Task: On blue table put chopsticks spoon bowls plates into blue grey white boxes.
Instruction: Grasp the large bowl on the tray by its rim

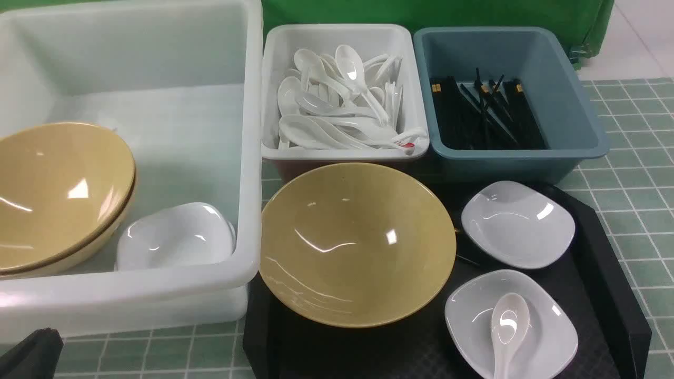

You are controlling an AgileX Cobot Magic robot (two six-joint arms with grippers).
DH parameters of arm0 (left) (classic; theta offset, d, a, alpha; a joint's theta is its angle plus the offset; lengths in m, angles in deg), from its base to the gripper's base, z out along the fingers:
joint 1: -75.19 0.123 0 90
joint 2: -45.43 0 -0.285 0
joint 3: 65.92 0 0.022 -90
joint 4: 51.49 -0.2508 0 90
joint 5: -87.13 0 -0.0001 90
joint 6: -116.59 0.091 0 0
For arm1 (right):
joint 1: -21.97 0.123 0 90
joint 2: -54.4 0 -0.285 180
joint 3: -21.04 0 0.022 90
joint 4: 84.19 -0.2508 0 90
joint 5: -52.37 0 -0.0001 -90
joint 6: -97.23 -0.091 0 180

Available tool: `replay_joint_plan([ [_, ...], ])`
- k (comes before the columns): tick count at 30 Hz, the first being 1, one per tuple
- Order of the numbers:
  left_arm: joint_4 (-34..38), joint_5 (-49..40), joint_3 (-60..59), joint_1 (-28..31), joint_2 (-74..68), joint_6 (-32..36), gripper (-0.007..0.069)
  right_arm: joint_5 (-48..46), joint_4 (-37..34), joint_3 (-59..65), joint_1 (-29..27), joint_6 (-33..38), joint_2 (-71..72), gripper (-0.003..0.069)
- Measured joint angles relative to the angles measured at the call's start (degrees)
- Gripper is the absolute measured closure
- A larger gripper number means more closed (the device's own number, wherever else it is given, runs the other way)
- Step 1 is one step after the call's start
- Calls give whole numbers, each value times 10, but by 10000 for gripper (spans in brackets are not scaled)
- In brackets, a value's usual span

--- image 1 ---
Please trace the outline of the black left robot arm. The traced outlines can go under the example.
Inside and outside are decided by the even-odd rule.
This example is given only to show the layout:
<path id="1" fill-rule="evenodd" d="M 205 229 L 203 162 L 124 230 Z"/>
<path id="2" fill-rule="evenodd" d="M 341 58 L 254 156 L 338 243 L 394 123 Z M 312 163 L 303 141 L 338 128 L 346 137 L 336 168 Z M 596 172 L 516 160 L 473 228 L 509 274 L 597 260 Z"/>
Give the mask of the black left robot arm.
<path id="1" fill-rule="evenodd" d="M 1 378 L 53 378 L 63 345 L 56 329 L 34 331 L 2 354 Z"/>

